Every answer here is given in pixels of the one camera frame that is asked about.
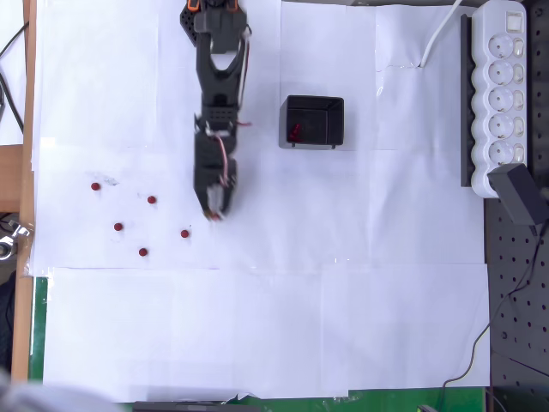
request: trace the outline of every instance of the switch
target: switch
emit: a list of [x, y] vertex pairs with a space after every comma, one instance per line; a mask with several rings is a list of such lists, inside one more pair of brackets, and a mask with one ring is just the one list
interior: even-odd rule
[[521, 84], [524, 80], [524, 68], [520, 64], [515, 64], [513, 68], [513, 80], [516, 84]]
[[515, 155], [513, 156], [513, 161], [516, 163], [524, 162], [524, 147], [521, 144], [515, 145]]
[[507, 12], [507, 33], [522, 33], [522, 13]]
[[513, 53], [515, 53], [515, 56], [517, 56], [518, 58], [521, 58], [524, 54], [524, 41], [522, 41], [522, 39], [515, 39]]

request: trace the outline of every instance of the cable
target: cable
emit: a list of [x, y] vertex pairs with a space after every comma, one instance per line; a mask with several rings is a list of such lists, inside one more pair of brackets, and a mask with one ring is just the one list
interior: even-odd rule
[[425, 49], [425, 53], [423, 53], [423, 58], [421, 59], [421, 63], [419, 64], [419, 67], [425, 67], [425, 63], [427, 63], [427, 58], [429, 57], [429, 53], [431, 52], [431, 48], [435, 40], [437, 39], [438, 35], [440, 34], [440, 31], [443, 29], [443, 27], [446, 25], [450, 17], [454, 14], [455, 9], [457, 9], [457, 6], [460, 5], [462, 0], [455, 0], [454, 5], [449, 10], [446, 17], [444, 17], [444, 20], [442, 23], [440, 23], [440, 26], [438, 26], [437, 31], [431, 36], [431, 39], [429, 40], [429, 43], [427, 43], [427, 47]]
[[11, 93], [9, 92], [8, 85], [6, 84], [6, 81], [2, 77], [2, 73], [0, 73], [0, 93], [2, 93], [2, 91], [6, 95], [6, 100], [8, 101], [9, 108], [14, 113], [15, 121], [19, 125], [19, 128], [21, 129], [21, 131], [23, 131], [23, 121], [21, 120], [21, 116], [19, 116], [19, 113], [15, 108], [15, 103], [13, 98], [11, 97]]
[[497, 399], [493, 393], [491, 393], [490, 391], [486, 391], [486, 393], [488, 393], [491, 397], [494, 398], [494, 401], [498, 403], [499, 407], [503, 412], [507, 412], [507, 409], [504, 407], [504, 405], [501, 402], [499, 402], [499, 399]]
[[15, 41], [15, 39], [17, 39], [19, 37], [19, 35], [21, 33], [23, 33], [25, 31], [25, 29], [28, 27], [28, 21], [23, 25], [23, 27], [21, 27], [19, 29], [19, 31], [15, 34], [14, 37], [11, 38], [11, 40], [8, 42], [8, 44], [2, 49], [2, 51], [0, 51], [0, 58], [2, 57], [2, 55], [6, 52], [6, 50], [8, 50], [8, 47], [11, 46], [11, 44]]
[[[534, 266], [535, 266], [535, 261], [538, 257], [538, 251], [540, 250], [540, 245], [541, 245], [541, 240], [543, 238], [543, 235], [545, 234], [546, 230], [547, 230], [547, 227], [549, 226], [549, 221], [545, 221], [545, 223], [543, 224], [543, 226], [541, 227], [541, 230], [540, 230], [540, 235], [539, 235], [539, 238], [538, 238], [538, 243], [536, 244], [536, 247], [535, 247], [535, 252], [534, 252], [534, 256], [532, 257], [532, 260], [530, 261], [530, 263], [528, 264], [528, 267], [526, 268], [526, 270], [524, 270], [524, 273], [522, 274], [522, 277], [521, 279], [518, 281], [518, 283], [516, 284], [515, 288], [513, 290], [511, 290], [509, 293], [507, 293], [504, 298], [501, 300], [501, 302], [499, 302], [499, 305], [498, 307], [496, 308], [496, 310], [494, 311], [494, 313], [492, 314], [492, 317], [490, 318], [490, 320], [488, 321], [488, 324], [486, 325], [486, 327], [484, 328], [484, 330], [482, 332], [480, 332], [480, 335], [474, 340], [474, 343], [473, 343], [473, 350], [471, 351], [471, 361], [469, 362], [469, 366], [467, 367], [467, 370], [462, 374], [460, 375], [459, 377], [457, 378], [452, 378], [452, 379], [448, 379], [446, 382], [443, 383], [443, 386], [441, 388], [441, 398], [440, 398], [440, 407], [437, 408], [438, 410], [442, 411], [442, 407], [444, 406], [444, 391], [446, 390], [446, 385], [451, 383], [451, 382], [456, 382], [457, 380], [460, 380], [460, 379], [463, 379], [465, 378], [465, 376], [469, 373], [469, 371], [471, 370], [471, 367], [473, 367], [473, 360], [474, 360], [474, 350], [476, 349], [476, 346], [477, 346], [477, 343], [478, 341], [480, 340], [480, 338], [486, 333], [486, 331], [490, 328], [490, 325], [492, 324], [492, 322], [494, 321], [494, 319], [496, 318], [496, 316], [498, 315], [499, 313], [499, 309], [501, 309], [501, 306], [502, 304], [507, 300], [507, 298], [509, 298], [512, 294], [516, 293], [516, 292], [519, 292], [521, 290], [523, 290], [524, 288], [526, 288], [529, 284], [530, 284], [530, 279], [532, 278], [532, 276], [534, 275]], [[524, 278], [526, 277], [526, 274], [528, 273], [528, 271], [530, 270], [530, 268], [532, 268], [531, 270], [531, 274], [530, 274], [530, 279], [527, 280], [526, 284], [522, 287], [520, 287], [522, 281], [524, 281]]]
[[223, 154], [223, 176], [220, 176], [220, 182], [222, 186], [227, 187], [229, 182], [229, 161], [226, 158], [225, 144], [218, 133], [215, 134], [215, 138], [219, 141], [221, 153]]
[[[28, 27], [28, 21], [23, 25], [23, 27], [19, 29], [19, 31], [15, 34], [15, 36], [11, 38], [11, 40], [2, 49], [2, 51], [0, 51], [0, 58], [6, 52], [6, 50], [8, 50], [8, 48], [15, 41], [15, 39], [17, 39], [17, 37], [19, 37], [19, 35], [23, 33], [27, 27]], [[8, 105], [12, 113], [14, 113], [15, 121], [19, 125], [19, 129], [21, 129], [21, 132], [23, 132], [23, 121], [21, 120], [21, 116], [19, 115], [17, 109], [15, 108], [15, 103], [11, 97], [11, 93], [9, 92], [8, 85], [6, 84], [6, 81], [2, 77], [2, 74], [0, 73], [0, 93], [2, 93], [2, 91], [6, 94], [6, 100], [8, 101]]]

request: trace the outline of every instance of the power strip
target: power strip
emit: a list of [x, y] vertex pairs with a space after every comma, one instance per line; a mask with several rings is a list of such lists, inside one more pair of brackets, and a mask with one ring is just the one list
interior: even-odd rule
[[498, 197], [488, 181], [496, 167], [527, 164], [526, 24], [526, 10], [515, 1], [490, 0], [473, 13], [471, 186], [480, 197]]

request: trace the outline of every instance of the white paper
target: white paper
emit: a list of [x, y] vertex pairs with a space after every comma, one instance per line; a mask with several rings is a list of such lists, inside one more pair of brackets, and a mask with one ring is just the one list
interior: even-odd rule
[[[485, 265], [299, 277], [56, 269], [44, 383], [116, 402], [436, 387], [467, 367], [487, 306]], [[486, 385], [489, 341], [456, 385]]]
[[[418, 68], [427, 43], [451, 7], [376, 7], [376, 71], [388, 67]], [[460, 37], [455, 36], [455, 33], [459, 33], [461, 16], [470, 16], [475, 10], [474, 7], [458, 7], [454, 11], [433, 44], [430, 56], [438, 53], [440, 56], [457, 58], [457, 62], [460, 61]], [[430, 57], [430, 63], [426, 67], [431, 66], [432, 60]]]
[[44, 8], [40, 139], [156, 147], [154, 2], [53, 0]]
[[[192, 188], [200, 88], [178, 22], [182, 5], [147, 4], [139, 32], [144, 54], [155, 54], [155, 94], [141, 96], [145, 108], [129, 107], [139, 124], [154, 125], [153, 144], [141, 130], [124, 146], [135, 126], [127, 112], [82, 142], [85, 130], [74, 140], [67, 126], [54, 135], [53, 118], [42, 116], [34, 252], [35, 274], [52, 281], [45, 383], [133, 402], [237, 392], [332, 397], [440, 386], [461, 374], [486, 326], [488, 297], [482, 201], [458, 179], [459, 26], [451, 23], [433, 48], [430, 68], [399, 70], [386, 67], [409, 58], [406, 45], [419, 55], [406, 36], [419, 27], [390, 38], [385, 23], [375, 30], [372, 9], [295, 3], [284, 3], [280, 26], [278, 0], [244, 3], [254, 35], [240, 119], [254, 126], [239, 130], [231, 214], [212, 224]], [[55, 22], [54, 9], [45, 24]], [[121, 9], [110, 8], [110, 18]], [[426, 20], [440, 13], [420, 10]], [[396, 13], [394, 24], [413, 23], [406, 18]], [[334, 41], [334, 27], [349, 38], [361, 33], [361, 41], [349, 47], [340, 34]], [[381, 32], [404, 48], [378, 50], [373, 36]], [[385, 63], [376, 76], [377, 54]], [[447, 78], [448, 90], [439, 90]], [[279, 148], [282, 101], [313, 92], [345, 96], [351, 144]], [[48, 96], [43, 110], [49, 100], [60, 105]], [[91, 191], [94, 181], [101, 191]], [[121, 233], [112, 228], [118, 221]], [[457, 385], [488, 382], [486, 335]]]
[[323, 279], [56, 269], [44, 383], [88, 388], [116, 402], [161, 392], [200, 400], [238, 392], [345, 396], [347, 376], [325, 366], [336, 363], [341, 347], [323, 345], [332, 326], [323, 319], [347, 314], [325, 304]]
[[336, 150], [374, 139], [375, 20], [371, 7], [282, 4], [281, 105], [290, 94], [343, 98], [345, 139]]
[[370, 256], [378, 264], [482, 264], [482, 199], [456, 153], [371, 152]]
[[[23, 27], [23, 2], [0, 0], [0, 50]], [[25, 35], [21, 33], [0, 58], [0, 73], [6, 81], [21, 120], [25, 118]], [[3, 114], [0, 117], [0, 145], [22, 144], [23, 134], [4, 96]]]
[[[442, 386], [460, 376], [488, 324], [485, 265], [372, 267], [350, 280], [350, 389]], [[490, 382], [490, 334], [455, 386]]]
[[[239, 184], [230, 215], [221, 224], [204, 219], [193, 189], [193, 116], [199, 110], [200, 88], [194, 49], [173, 19], [180, 6], [179, 1], [163, 2], [158, 16], [149, 17], [160, 22], [160, 75], [156, 111], [146, 116], [159, 120], [156, 140], [162, 143], [157, 147], [170, 150], [115, 149], [114, 131], [105, 150], [87, 144], [70, 148], [50, 139], [42, 127], [34, 273], [45, 275], [53, 267], [312, 272], [338, 259], [365, 264], [368, 180], [361, 153], [278, 147], [277, 0], [244, 4], [253, 36], [240, 116], [253, 126], [239, 130]], [[368, 21], [373, 24], [367, 15], [353, 24], [360, 27]], [[315, 70], [311, 66], [307, 73]], [[365, 84], [373, 103], [369, 78]], [[140, 111], [134, 114], [141, 116]], [[101, 191], [91, 191], [94, 181], [102, 184]], [[154, 206], [147, 203], [151, 195], [158, 199]], [[60, 202], [75, 213], [63, 212]], [[123, 232], [113, 230], [116, 222], [124, 224]], [[184, 229], [191, 230], [190, 239], [181, 238]], [[53, 236], [55, 243], [48, 241]], [[143, 247], [149, 251], [146, 258], [138, 254]]]

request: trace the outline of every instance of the pegboard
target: pegboard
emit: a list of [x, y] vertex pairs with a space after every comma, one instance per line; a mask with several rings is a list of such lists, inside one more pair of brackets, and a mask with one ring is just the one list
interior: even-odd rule
[[[541, 189], [549, 187], [549, 0], [523, 4], [528, 11], [528, 165]], [[537, 239], [528, 227], [513, 224], [499, 200], [486, 200], [485, 207], [493, 315], [520, 281]], [[495, 317], [491, 345], [498, 399], [514, 400], [508, 410], [519, 410], [520, 404], [521, 410], [549, 410], [549, 234], [541, 241], [528, 287], [507, 299]]]

